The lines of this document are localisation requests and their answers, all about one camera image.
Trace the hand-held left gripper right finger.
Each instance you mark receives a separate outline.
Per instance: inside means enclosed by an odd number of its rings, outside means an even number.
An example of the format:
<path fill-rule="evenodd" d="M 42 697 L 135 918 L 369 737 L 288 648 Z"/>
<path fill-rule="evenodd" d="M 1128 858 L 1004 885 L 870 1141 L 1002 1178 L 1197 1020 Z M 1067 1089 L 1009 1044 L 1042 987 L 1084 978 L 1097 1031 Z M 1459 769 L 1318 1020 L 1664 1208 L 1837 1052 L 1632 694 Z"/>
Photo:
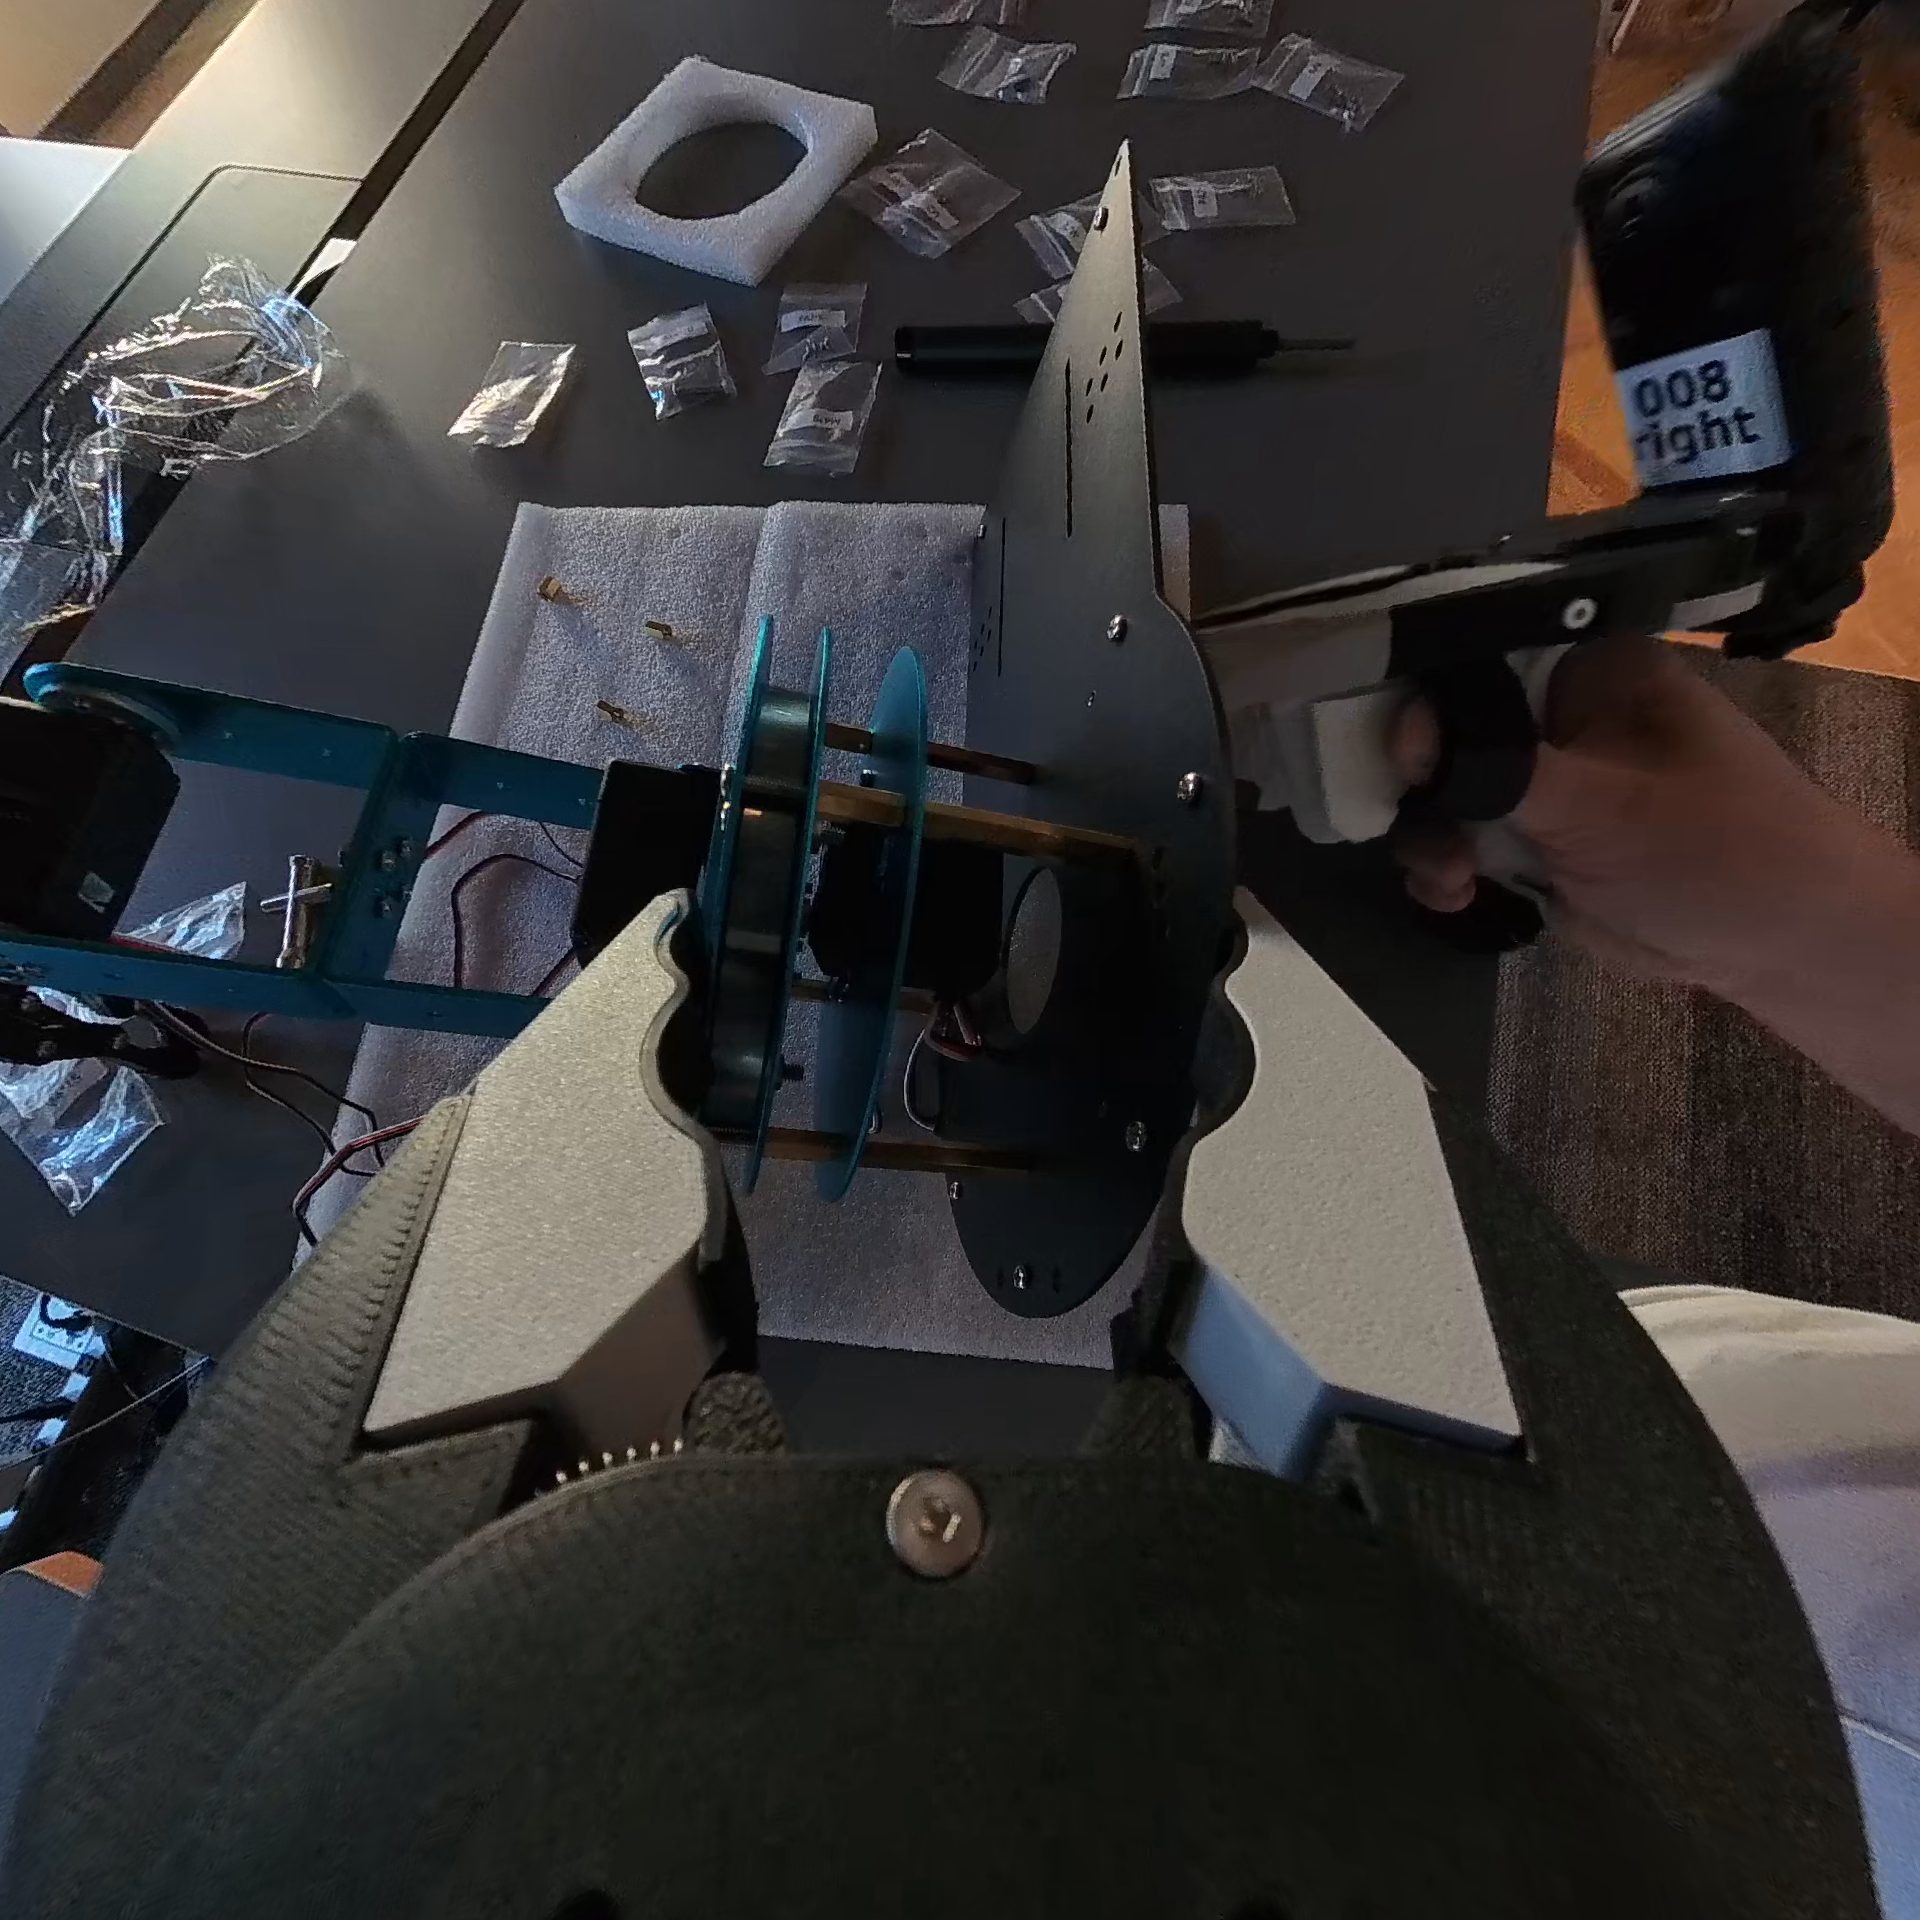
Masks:
<path fill-rule="evenodd" d="M 1436 1095 L 1245 888 L 1195 1072 L 1117 1376 L 1184 1377 L 1228 1459 L 1279 1478 L 1338 1425 L 1513 1452 Z"/>

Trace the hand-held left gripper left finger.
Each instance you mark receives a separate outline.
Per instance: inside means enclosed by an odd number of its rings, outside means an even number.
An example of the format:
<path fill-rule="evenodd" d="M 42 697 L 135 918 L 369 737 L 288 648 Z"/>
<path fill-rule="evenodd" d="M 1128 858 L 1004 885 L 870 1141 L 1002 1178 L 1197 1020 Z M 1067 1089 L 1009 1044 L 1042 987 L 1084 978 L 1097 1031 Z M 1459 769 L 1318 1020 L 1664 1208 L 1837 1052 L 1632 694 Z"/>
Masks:
<path fill-rule="evenodd" d="M 664 894 L 447 1102 L 369 1443 L 530 1422 L 563 1476 L 674 1459 L 698 1393 L 751 1370 L 722 1155 L 674 1095 L 699 957 L 692 894 Z"/>

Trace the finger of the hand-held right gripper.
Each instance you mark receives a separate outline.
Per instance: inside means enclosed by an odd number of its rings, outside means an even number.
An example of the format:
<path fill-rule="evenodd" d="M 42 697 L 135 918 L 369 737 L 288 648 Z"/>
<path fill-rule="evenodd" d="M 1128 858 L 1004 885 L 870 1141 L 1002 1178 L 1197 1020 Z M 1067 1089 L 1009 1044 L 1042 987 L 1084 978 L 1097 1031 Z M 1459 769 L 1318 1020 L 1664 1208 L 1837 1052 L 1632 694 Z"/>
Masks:
<path fill-rule="evenodd" d="M 1236 723 L 1384 687 L 1391 638 L 1394 612 L 1387 605 L 1314 602 L 1206 618 L 1199 654 L 1212 671 L 1219 717 Z"/>
<path fill-rule="evenodd" d="M 1496 588 L 1519 577 L 1519 565 L 1502 558 L 1459 558 L 1415 565 L 1384 565 L 1288 588 L 1261 588 L 1250 597 L 1197 612 L 1192 633 L 1226 634 L 1272 622 L 1338 622 L 1447 600 L 1477 588 Z"/>

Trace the blue and black toy robot arm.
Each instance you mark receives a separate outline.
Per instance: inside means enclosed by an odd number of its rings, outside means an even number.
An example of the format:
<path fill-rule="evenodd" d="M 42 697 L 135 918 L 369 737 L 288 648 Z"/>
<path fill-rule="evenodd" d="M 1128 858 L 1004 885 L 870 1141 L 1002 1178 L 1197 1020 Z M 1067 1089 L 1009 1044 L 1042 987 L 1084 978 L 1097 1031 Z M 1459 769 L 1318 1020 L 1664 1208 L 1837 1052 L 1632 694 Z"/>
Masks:
<path fill-rule="evenodd" d="M 1213 978 L 1228 961 L 1236 786 L 1212 671 L 1166 602 L 1153 447 L 1144 399 L 1141 261 L 1134 156 L 1123 143 L 1091 238 L 1031 383 L 995 499 L 969 546 L 968 743 L 943 766 L 1018 786 L 1022 813 L 933 805 L 925 772 L 925 661 L 890 661 L 863 729 L 829 729 L 833 648 L 819 634 L 803 688 L 773 687 L 774 625 L 754 638 L 748 694 L 721 772 L 615 765 L 643 775 L 655 806 L 631 885 L 658 891 L 560 1000 L 392 981 L 384 974 L 408 881 L 438 809 L 560 825 L 593 854 L 638 855 L 602 822 L 608 777 L 589 766 L 468 737 L 395 734 L 341 714 L 237 701 L 113 671 L 31 671 L 28 729 L 98 742 L 137 775 L 176 762 L 224 765 L 329 786 L 362 786 L 323 941 L 292 974 L 207 961 L 176 948 L 5 931 L 3 984 L 148 1006 L 290 1006 L 301 1020 L 499 1037 L 499 1067 L 533 1064 L 530 1034 L 556 1054 L 560 1016 L 585 1031 L 585 1064 L 610 1090 L 565 1090 L 556 1119 L 511 1119 L 542 1175 L 585 1175 L 610 1122 L 692 1151 L 702 1234 L 668 1225 L 668 1178 L 641 1171 L 641 1145 L 610 1145 L 610 1196 L 665 1228 L 684 1267 L 727 1241 L 732 1188 L 715 1145 L 741 1148 L 751 1188 L 773 1145 L 803 897 L 821 831 L 876 843 L 876 914 L 829 974 L 808 1080 L 827 1207 L 877 1151 L 873 1115 L 893 1056 L 913 925 L 929 899 L 928 848 L 1062 866 L 1062 950 L 1042 1016 L 952 1072 L 959 1119 L 986 1133 L 890 1141 L 928 1171 L 986 1179 L 959 1225 L 979 1284 L 1007 1313 L 1047 1317 L 1091 1300 L 1159 1202 L 1189 1126 L 1192 1062 Z"/>

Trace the black screwdriver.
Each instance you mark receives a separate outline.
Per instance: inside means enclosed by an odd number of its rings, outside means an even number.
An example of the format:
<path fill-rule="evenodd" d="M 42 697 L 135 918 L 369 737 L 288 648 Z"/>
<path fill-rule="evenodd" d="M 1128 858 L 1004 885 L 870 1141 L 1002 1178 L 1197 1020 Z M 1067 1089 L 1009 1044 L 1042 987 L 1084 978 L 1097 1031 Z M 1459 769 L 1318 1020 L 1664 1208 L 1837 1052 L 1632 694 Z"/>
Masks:
<path fill-rule="evenodd" d="M 1015 379 L 1042 368 L 1051 335 L 1052 325 L 908 325 L 895 330 L 895 368 L 920 379 Z M 1239 379 L 1348 351 L 1352 335 L 1279 334 L 1256 318 L 1144 325 L 1144 368 L 1166 379 Z"/>

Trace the person's right forearm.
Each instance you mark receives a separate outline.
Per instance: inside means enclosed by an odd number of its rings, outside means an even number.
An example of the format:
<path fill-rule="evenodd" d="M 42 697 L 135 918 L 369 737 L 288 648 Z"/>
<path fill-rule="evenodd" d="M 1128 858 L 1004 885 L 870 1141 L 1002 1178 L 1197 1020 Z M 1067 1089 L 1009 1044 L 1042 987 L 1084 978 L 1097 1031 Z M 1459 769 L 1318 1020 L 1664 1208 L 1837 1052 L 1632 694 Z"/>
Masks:
<path fill-rule="evenodd" d="M 1918 1133 L 1918 854 L 1740 714 L 1725 993 Z"/>

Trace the person's right hand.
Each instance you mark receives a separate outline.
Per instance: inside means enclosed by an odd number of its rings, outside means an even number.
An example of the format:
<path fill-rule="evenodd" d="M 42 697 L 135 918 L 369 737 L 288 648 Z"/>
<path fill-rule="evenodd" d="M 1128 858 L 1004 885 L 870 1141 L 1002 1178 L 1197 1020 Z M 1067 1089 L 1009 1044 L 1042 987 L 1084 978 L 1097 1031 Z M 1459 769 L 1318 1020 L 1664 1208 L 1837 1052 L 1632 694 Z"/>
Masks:
<path fill-rule="evenodd" d="M 1556 934 L 1629 974 L 1786 1008 L 1849 818 L 1715 687 L 1649 638 L 1569 648 L 1507 816 Z"/>

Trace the silver cross wrench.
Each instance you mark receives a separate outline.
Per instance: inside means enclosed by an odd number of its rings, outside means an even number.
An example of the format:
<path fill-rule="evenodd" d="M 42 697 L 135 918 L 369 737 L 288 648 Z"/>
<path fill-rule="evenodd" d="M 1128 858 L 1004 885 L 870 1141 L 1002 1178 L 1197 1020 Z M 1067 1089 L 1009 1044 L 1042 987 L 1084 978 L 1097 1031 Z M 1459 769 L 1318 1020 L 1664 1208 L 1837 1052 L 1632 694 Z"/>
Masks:
<path fill-rule="evenodd" d="M 278 897 L 262 899 L 257 909 L 278 915 L 276 974 L 301 974 L 334 899 L 334 871 L 316 855 L 290 855 L 288 881 Z"/>

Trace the empty clear plastic bag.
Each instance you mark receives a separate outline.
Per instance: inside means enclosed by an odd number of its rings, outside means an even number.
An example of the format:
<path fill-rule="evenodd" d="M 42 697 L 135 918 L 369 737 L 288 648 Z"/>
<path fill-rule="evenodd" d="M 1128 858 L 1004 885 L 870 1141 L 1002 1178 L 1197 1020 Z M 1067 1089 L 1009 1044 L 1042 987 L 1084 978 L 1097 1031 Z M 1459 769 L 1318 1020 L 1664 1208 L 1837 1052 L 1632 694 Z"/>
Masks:
<path fill-rule="evenodd" d="M 65 1214 L 87 1211 L 160 1128 L 151 1089 L 125 1064 L 65 1060 L 3 1067 L 3 1133 Z"/>
<path fill-rule="evenodd" d="M 115 940 L 141 953 L 160 950 L 226 961 L 237 957 L 247 940 L 247 885 L 236 881 L 212 897 L 170 908 Z"/>

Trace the scattered small parts bags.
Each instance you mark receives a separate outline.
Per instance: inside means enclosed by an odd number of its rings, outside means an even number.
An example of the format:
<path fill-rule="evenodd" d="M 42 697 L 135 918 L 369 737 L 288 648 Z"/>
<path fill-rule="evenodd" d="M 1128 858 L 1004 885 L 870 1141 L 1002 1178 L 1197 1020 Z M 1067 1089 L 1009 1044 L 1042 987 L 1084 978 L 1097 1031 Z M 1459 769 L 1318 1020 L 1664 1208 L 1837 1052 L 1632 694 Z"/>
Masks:
<path fill-rule="evenodd" d="M 939 84 L 986 104 L 1042 106 L 1052 74 L 1075 51 L 1073 43 L 1037 43 L 1009 36 L 1004 24 L 1022 17 L 1022 3 L 890 3 L 890 17 L 916 26 L 965 20 L 968 36 L 952 47 Z M 1128 63 L 1123 99 L 1159 90 L 1182 60 L 1199 60 L 1199 56 L 1213 63 L 1212 74 L 1219 87 L 1207 87 L 1197 99 L 1235 96 L 1261 69 L 1261 56 L 1250 47 L 1150 43 Z M 1163 231 L 1292 222 L 1282 176 L 1275 166 L 1163 179 L 1150 182 L 1150 189 L 1134 218 L 1139 244 L 1150 244 Z M 1018 189 L 989 176 L 946 135 L 928 129 L 893 159 L 859 179 L 852 176 L 833 199 L 856 208 L 905 254 L 943 259 L 1015 205 Z M 1018 305 L 1022 325 L 1058 321 L 1067 278 L 1075 272 L 1091 232 L 1108 225 L 1106 215 L 1101 196 L 1091 196 L 1018 222 L 1022 238 L 1047 272 L 1047 284 Z M 783 294 L 765 373 L 793 373 L 793 389 L 764 469 L 833 478 L 856 469 L 882 379 L 882 368 L 859 354 L 863 300 L 863 281 L 788 288 Z M 626 338 L 658 419 L 737 393 L 709 305 L 655 315 L 631 328 Z M 573 354 L 573 344 L 503 341 L 478 390 L 450 423 L 447 440 L 473 447 L 526 445 L 556 404 Z"/>

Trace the person's white clothing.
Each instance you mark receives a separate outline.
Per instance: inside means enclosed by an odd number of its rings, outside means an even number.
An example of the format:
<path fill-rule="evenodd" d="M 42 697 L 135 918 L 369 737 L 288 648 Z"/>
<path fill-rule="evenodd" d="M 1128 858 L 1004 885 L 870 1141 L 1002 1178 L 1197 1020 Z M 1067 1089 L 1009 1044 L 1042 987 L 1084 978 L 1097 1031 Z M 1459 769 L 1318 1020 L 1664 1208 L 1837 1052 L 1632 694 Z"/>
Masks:
<path fill-rule="evenodd" d="M 1918 1915 L 1918 1323 L 1704 1284 L 1625 1291 L 1809 1613 L 1876 1898 Z"/>

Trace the white foam sheet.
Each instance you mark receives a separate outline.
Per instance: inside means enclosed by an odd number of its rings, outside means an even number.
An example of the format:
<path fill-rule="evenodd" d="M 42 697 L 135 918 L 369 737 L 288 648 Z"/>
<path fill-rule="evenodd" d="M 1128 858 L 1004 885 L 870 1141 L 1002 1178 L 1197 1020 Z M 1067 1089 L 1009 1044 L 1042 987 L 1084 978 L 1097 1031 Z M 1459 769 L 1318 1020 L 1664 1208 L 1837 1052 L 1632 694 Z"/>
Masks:
<path fill-rule="evenodd" d="M 455 737 L 599 772 L 722 762 L 751 677 L 764 618 L 774 620 L 774 683 L 808 680 L 833 634 L 829 714 L 862 723 L 885 667 L 909 644 L 928 671 L 929 733 L 968 733 L 968 618 L 979 506 L 778 503 L 773 508 L 516 508 L 478 644 L 450 723 Z M 537 597 L 555 574 L 585 612 Z M 665 645 L 641 622 L 695 634 Z M 626 733 L 593 711 L 615 701 L 649 717 Z M 928 1175 L 862 1171 L 827 1207 L 807 1166 L 773 1163 L 737 1202 L 758 1323 L 773 1337 L 1110 1364 L 1110 1321 L 1139 1260 L 1058 1317 L 1002 1313 L 976 1284 L 946 1192 Z"/>

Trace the crumpled clear plastic wrap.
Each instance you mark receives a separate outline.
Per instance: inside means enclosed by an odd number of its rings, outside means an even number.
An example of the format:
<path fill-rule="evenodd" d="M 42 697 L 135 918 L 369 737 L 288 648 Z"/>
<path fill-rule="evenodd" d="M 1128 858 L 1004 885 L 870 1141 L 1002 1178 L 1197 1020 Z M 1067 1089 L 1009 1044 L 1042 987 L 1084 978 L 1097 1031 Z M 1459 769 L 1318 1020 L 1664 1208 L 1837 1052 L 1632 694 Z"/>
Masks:
<path fill-rule="evenodd" d="M 87 351 L 3 436 L 3 648 L 101 602 L 154 485 L 288 447 L 351 389 L 334 330 L 247 259 Z"/>

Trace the light grey flat panel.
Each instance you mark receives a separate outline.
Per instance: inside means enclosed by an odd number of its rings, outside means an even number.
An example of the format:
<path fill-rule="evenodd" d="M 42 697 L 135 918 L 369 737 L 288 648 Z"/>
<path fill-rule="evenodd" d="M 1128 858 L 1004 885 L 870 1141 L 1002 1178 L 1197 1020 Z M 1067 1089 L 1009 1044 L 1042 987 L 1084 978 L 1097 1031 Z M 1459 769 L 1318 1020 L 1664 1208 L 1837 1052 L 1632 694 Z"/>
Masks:
<path fill-rule="evenodd" d="M 31 267 L 123 166 L 128 150 L 3 135 L 3 278 L 9 302 Z"/>

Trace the white square foam frame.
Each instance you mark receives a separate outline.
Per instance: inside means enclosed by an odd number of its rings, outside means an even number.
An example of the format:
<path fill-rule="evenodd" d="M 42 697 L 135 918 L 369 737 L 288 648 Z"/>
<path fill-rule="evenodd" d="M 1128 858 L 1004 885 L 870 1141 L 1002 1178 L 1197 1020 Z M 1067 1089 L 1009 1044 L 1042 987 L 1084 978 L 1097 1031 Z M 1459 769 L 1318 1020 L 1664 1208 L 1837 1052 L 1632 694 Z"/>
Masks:
<path fill-rule="evenodd" d="M 754 202 L 679 218 L 641 202 L 652 166 L 698 133 L 773 126 L 800 150 L 780 185 Z M 569 226 L 705 278 L 758 288 L 829 199 L 876 150 L 876 110 L 754 73 L 684 57 L 556 188 Z"/>

